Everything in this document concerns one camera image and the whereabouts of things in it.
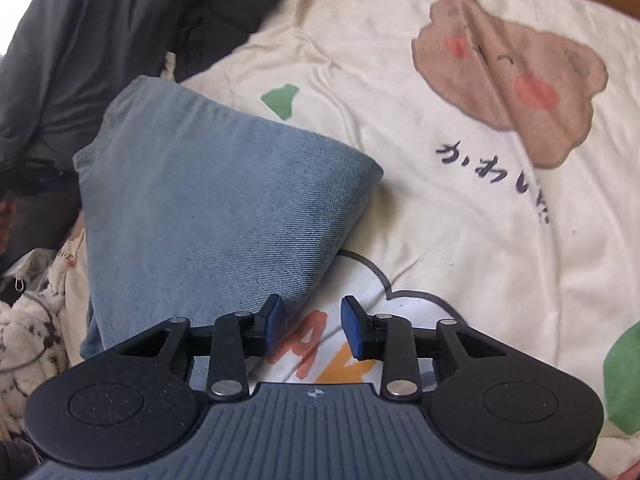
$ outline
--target crosshair logo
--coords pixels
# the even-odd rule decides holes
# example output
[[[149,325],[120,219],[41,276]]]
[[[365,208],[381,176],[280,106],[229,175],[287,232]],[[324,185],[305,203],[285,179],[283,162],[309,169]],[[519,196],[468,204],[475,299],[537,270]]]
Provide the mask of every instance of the crosshair logo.
[[[324,391],[319,388],[313,388],[306,393],[309,397],[313,397],[315,400],[318,400],[320,397],[324,395]]]

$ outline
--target denim fabric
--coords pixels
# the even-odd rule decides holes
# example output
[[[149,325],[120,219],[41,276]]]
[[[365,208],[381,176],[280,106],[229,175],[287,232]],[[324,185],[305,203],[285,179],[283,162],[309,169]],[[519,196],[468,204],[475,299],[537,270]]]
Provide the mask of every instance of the denim fabric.
[[[340,142],[144,76],[74,161],[105,348],[171,316],[256,312],[271,293],[291,325],[382,178]]]
[[[89,305],[87,305],[86,309],[86,336],[80,343],[80,356],[83,359],[88,359],[98,355],[103,350],[104,345],[102,344],[100,330],[94,316],[94,304],[91,301],[91,297],[89,297]]]

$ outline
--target ribbed grip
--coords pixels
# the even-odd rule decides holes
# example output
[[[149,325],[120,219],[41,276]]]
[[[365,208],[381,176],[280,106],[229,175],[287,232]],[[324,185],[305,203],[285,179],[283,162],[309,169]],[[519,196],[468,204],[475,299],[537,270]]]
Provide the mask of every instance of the ribbed grip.
[[[381,400],[370,384],[275,383],[214,406],[187,444],[155,462],[101,472],[46,463],[30,478],[601,480],[581,463],[533,473],[482,466],[441,442],[416,406]]]

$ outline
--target cream fabric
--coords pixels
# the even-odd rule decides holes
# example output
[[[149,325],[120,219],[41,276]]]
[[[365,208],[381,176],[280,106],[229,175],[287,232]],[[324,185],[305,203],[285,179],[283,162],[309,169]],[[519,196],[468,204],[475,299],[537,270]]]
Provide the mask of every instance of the cream fabric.
[[[60,324],[65,339],[69,365],[83,361],[80,343],[86,337],[86,313],[89,305],[89,277],[86,260],[86,231],[82,214],[69,240],[58,251],[52,271],[65,284],[64,308],[60,310]]]
[[[387,301],[375,268],[391,292],[433,294],[604,398],[604,357],[640,320],[640,23],[587,0],[476,0],[503,20],[590,47],[606,66],[586,140],[559,167],[538,170],[516,132],[462,113],[416,71],[412,40],[437,1],[286,0],[246,45],[185,83],[272,120],[261,97],[296,87],[287,124],[346,142],[385,170],[345,243],[354,256],[336,259],[312,317],[256,378],[349,376],[340,372],[353,365],[338,330],[345,294],[415,326],[449,316],[438,301]],[[446,146],[455,145],[450,160]],[[495,173],[482,178],[493,157]],[[498,170],[507,174],[498,179]],[[379,367],[351,370],[379,380]],[[622,436],[607,424],[592,460],[610,477],[640,458],[638,439]]]

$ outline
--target orange letter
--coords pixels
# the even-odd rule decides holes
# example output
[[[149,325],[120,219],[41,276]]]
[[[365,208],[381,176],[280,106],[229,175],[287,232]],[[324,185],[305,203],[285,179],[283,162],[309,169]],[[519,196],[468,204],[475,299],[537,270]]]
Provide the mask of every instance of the orange letter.
[[[347,362],[351,358],[351,349],[345,343],[340,347],[331,362],[316,379],[316,383],[341,384],[364,382],[362,376],[371,371],[376,363],[373,360],[356,361],[350,365]]]
[[[322,332],[326,327],[326,318],[325,312],[320,310],[311,311],[304,321],[300,323],[296,331],[280,344],[275,354],[267,359],[267,362],[271,365],[276,364],[284,354],[291,350],[298,357],[302,357],[296,369],[296,377],[305,379],[316,360],[318,345],[320,344]],[[309,341],[305,343],[304,339],[309,332],[311,332],[311,336]]]

